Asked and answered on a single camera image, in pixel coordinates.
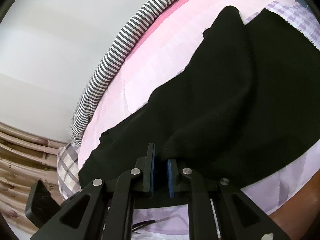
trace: beige curtain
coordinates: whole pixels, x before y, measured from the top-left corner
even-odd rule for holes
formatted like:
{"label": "beige curtain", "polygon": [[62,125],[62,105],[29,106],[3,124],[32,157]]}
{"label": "beige curtain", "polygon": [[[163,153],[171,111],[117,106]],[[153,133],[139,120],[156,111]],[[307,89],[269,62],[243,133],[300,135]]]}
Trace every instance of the beige curtain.
{"label": "beige curtain", "polygon": [[56,165],[58,149],[64,145],[0,122],[0,212],[9,224],[29,234],[37,231],[24,210],[31,186],[38,179],[52,198],[62,203]]}

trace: purple checkered cloth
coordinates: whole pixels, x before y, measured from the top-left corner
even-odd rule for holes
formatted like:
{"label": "purple checkered cloth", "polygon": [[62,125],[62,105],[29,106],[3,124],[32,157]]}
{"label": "purple checkered cloth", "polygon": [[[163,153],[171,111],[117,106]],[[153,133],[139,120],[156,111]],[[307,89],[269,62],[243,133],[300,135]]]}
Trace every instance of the purple checkered cloth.
{"label": "purple checkered cloth", "polygon": [[[303,8],[302,5],[296,4],[294,6],[287,6],[278,1],[273,1],[266,6],[271,12],[274,12],[286,20],[289,24],[299,30],[304,36],[311,41],[317,49],[320,50],[320,24],[318,23],[315,16]],[[251,15],[249,18],[244,20],[244,24],[247,24],[254,19],[259,13]]]}
{"label": "purple checkered cloth", "polygon": [[68,143],[60,148],[58,153],[58,185],[64,200],[81,190],[78,178],[78,148],[74,143]]}

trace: black and white striped fabric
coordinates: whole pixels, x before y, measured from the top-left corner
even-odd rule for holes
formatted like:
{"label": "black and white striped fabric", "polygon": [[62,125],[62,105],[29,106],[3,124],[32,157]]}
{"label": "black and white striped fabric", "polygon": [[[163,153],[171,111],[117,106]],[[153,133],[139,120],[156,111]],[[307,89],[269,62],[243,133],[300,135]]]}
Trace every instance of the black and white striped fabric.
{"label": "black and white striped fabric", "polygon": [[125,58],[156,18],[177,0],[149,0],[126,23],[87,84],[71,121],[71,139],[81,144],[90,118]]}

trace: black cloth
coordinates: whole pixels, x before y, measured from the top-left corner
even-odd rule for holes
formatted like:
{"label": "black cloth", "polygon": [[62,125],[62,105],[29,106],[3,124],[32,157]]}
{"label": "black cloth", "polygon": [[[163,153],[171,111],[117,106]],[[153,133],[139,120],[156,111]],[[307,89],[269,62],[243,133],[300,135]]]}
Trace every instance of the black cloth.
{"label": "black cloth", "polygon": [[264,9],[244,26],[225,7],[185,70],[101,135],[81,187],[114,179],[156,144],[156,161],[186,161],[244,187],[280,170],[320,138],[320,52]]}

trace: brown curtain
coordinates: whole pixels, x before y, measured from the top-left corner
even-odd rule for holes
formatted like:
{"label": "brown curtain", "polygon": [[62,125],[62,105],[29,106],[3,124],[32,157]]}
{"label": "brown curtain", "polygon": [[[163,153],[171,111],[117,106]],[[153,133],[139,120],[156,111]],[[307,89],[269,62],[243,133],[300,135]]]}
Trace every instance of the brown curtain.
{"label": "brown curtain", "polygon": [[31,186],[38,179],[52,198],[62,203],[56,165],[59,147],[65,144],[0,122],[0,212],[9,224],[29,234],[37,231],[24,210]]}

